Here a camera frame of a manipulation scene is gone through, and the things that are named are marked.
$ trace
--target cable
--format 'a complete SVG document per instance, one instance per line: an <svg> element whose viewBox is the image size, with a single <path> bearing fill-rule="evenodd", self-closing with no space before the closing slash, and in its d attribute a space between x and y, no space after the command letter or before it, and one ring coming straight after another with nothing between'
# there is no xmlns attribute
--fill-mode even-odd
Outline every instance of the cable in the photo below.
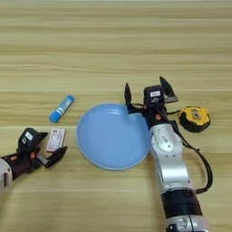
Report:
<svg viewBox="0 0 232 232"><path fill-rule="evenodd" d="M159 107L157 108L157 112L163 118L164 121L166 121L167 123L170 123L169 119L166 117L165 114L163 114L161 112L161 110L159 109ZM207 185L204 188L197 189L196 193L197 194L201 194L201 193L204 193L204 192L208 191L211 188L211 186L213 185L213 171L212 171L212 168L210 167L210 164L208 163L207 159L203 156L203 154L199 151L199 149L194 148L191 144L189 144L186 141L186 139L179 132L178 128L175 125L172 125L172 128L180 136L183 145L186 148L190 149L190 150L194 150L199 155L199 157L201 158L202 162L205 165L205 168L206 168L206 171L207 171L207 175L208 175L208 182L207 182Z"/></svg>
<svg viewBox="0 0 232 232"><path fill-rule="evenodd" d="M180 110L167 112L167 114L170 115L170 114L175 114L175 113L178 113L178 112L180 112Z"/></svg>

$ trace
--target small box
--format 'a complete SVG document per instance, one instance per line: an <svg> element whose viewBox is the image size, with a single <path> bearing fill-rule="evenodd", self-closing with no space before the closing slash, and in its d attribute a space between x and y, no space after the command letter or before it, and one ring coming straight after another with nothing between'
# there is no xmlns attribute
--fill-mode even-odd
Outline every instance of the small box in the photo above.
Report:
<svg viewBox="0 0 232 232"><path fill-rule="evenodd" d="M66 129L52 129L47 145L47 152L54 152L63 146Z"/></svg>

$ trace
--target label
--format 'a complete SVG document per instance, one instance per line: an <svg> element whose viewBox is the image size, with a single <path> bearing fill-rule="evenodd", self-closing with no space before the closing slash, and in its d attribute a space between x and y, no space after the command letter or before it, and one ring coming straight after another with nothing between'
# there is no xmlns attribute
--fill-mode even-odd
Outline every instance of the label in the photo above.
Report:
<svg viewBox="0 0 232 232"><path fill-rule="evenodd" d="M153 98L153 97L158 97L160 96L160 91L154 91L154 92L150 92L150 97Z"/></svg>
<svg viewBox="0 0 232 232"><path fill-rule="evenodd" d="M25 137L26 137L29 141L31 141L32 138L33 138L33 136L32 136L29 132L27 132L27 133L25 134Z"/></svg>
<svg viewBox="0 0 232 232"><path fill-rule="evenodd" d="M47 151L53 152L63 145L65 129L53 129L48 142Z"/></svg>

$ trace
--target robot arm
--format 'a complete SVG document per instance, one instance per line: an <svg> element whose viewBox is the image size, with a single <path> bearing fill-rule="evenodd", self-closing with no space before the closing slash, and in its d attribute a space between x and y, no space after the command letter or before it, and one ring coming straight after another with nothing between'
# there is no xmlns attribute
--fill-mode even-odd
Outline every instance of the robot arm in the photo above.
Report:
<svg viewBox="0 0 232 232"><path fill-rule="evenodd" d="M0 159L0 194L12 183L11 167L3 159Z"/></svg>
<svg viewBox="0 0 232 232"><path fill-rule="evenodd" d="M151 129L151 153L156 159L167 232L209 232L189 172L182 159L182 141L167 123Z"/></svg>
<svg viewBox="0 0 232 232"><path fill-rule="evenodd" d="M32 173L42 165L49 169L63 157L67 147L56 150L48 159L39 153L38 145L46 136L46 132L26 128L19 138L16 153L0 159L0 194L24 173Z"/></svg>
<svg viewBox="0 0 232 232"><path fill-rule="evenodd" d="M131 90L128 84L125 88L125 101L128 113L140 112L146 119L151 134L151 153L156 159L156 171L160 183L160 195L167 221L167 232L209 232L208 222L196 197L189 172L182 159L183 144L188 145L199 154L199 151L190 146L169 123L166 115L165 103L176 102L168 82L160 77L161 85L146 87L144 89L143 108L131 104ZM202 155L199 155L204 164L208 164ZM209 166L208 174L212 178ZM212 180L206 188L199 189L204 192L209 189Z"/></svg>

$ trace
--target yellow tape measure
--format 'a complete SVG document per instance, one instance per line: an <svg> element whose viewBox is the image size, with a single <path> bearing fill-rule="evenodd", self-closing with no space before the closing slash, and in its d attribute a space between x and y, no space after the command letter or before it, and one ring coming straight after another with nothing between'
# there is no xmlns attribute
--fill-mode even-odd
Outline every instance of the yellow tape measure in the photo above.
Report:
<svg viewBox="0 0 232 232"><path fill-rule="evenodd" d="M202 132L210 125L209 110L198 106L187 106L179 112L179 123L190 132Z"/></svg>

